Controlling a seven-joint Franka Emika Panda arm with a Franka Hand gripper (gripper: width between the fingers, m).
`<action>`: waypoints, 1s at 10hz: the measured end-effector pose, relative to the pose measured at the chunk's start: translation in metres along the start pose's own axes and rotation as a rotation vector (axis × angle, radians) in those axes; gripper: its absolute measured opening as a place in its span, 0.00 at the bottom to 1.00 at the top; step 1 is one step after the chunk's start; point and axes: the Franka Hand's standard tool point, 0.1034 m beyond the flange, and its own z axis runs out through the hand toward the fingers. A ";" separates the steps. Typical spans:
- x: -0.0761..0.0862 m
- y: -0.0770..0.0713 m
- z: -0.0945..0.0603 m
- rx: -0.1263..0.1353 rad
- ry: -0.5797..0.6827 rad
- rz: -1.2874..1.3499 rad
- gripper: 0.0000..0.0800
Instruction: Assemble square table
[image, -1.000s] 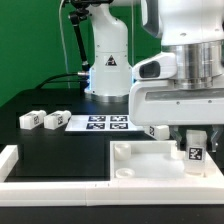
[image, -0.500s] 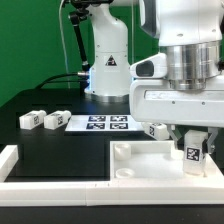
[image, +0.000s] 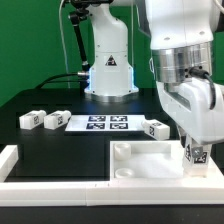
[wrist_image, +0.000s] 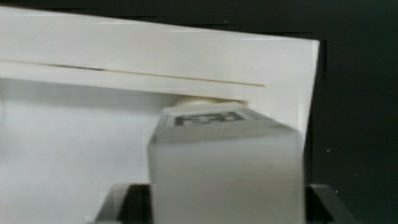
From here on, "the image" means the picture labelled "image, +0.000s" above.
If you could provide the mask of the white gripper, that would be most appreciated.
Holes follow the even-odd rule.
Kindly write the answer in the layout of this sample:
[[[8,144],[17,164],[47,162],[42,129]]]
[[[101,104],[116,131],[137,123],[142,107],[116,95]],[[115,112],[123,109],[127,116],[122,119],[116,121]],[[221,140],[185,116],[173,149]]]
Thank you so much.
[[[180,100],[168,93],[161,82],[157,82],[157,90],[163,110],[198,144],[224,141],[224,98],[218,84],[215,84],[213,109],[210,109],[211,92],[207,81],[192,79],[181,83],[177,87]],[[193,158],[200,158],[203,147],[193,147],[191,153]]]

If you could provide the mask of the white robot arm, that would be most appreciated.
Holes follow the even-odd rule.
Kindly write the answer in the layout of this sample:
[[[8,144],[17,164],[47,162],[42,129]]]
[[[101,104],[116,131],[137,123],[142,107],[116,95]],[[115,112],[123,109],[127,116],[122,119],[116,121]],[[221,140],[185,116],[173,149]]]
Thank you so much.
[[[176,122],[185,155],[198,159],[224,141],[224,97],[213,83],[212,41],[220,0],[135,0],[139,26],[151,37],[151,71],[163,110]],[[95,62],[87,96],[119,100],[137,91],[126,59],[127,28],[107,3],[88,7]]]

